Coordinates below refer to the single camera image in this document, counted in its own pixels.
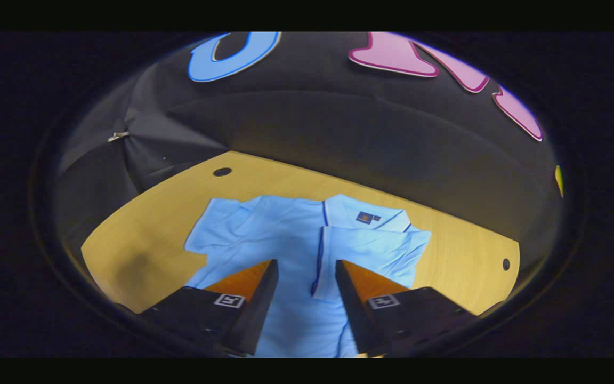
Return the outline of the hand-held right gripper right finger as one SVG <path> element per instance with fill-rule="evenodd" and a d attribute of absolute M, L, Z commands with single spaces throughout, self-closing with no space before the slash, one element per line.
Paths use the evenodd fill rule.
<path fill-rule="evenodd" d="M 416 357 L 478 317 L 432 287 L 408 289 L 368 268 L 336 262 L 336 281 L 358 352 Z"/>

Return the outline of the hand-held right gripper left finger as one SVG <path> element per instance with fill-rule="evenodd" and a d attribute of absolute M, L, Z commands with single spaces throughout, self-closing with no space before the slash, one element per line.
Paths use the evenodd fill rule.
<path fill-rule="evenodd" d="M 139 317 L 198 356 L 254 355 L 278 277 L 278 261 L 263 261 L 203 289 L 178 289 Z"/>

